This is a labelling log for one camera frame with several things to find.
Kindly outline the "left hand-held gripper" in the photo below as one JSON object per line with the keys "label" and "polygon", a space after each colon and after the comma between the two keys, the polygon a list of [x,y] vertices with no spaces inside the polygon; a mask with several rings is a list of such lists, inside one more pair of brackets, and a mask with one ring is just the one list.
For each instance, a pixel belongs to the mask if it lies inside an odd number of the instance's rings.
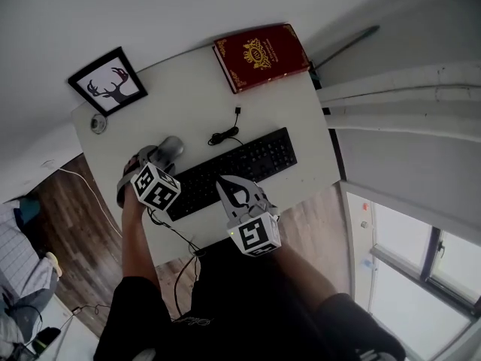
{"label": "left hand-held gripper", "polygon": [[181,193],[180,182],[174,179],[174,161],[181,148],[149,145],[138,151],[140,168],[123,175],[116,186],[116,203],[123,208],[125,189],[132,185],[138,201],[158,211],[166,211]]}

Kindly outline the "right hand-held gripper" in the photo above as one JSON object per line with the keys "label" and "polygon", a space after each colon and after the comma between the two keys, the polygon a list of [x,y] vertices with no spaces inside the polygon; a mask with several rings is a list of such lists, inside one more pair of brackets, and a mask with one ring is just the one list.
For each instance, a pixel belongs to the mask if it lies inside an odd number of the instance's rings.
{"label": "right hand-held gripper", "polygon": [[242,254],[258,257],[281,247],[280,213],[256,183],[222,175],[216,189],[228,216],[227,233]]}

